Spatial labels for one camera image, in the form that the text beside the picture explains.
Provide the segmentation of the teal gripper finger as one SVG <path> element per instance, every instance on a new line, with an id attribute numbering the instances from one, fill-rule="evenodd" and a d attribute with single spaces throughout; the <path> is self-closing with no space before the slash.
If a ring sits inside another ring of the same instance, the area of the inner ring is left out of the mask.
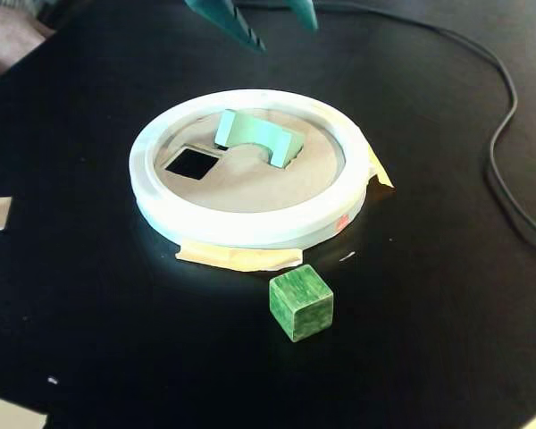
<path id="1" fill-rule="evenodd" d="M 318 30 L 318 20 L 312 0 L 287 0 L 287 5 L 305 28 Z"/>
<path id="2" fill-rule="evenodd" d="M 256 52 L 264 52 L 265 46 L 231 0 L 185 0 L 195 13 L 225 31 L 239 43 Z"/>

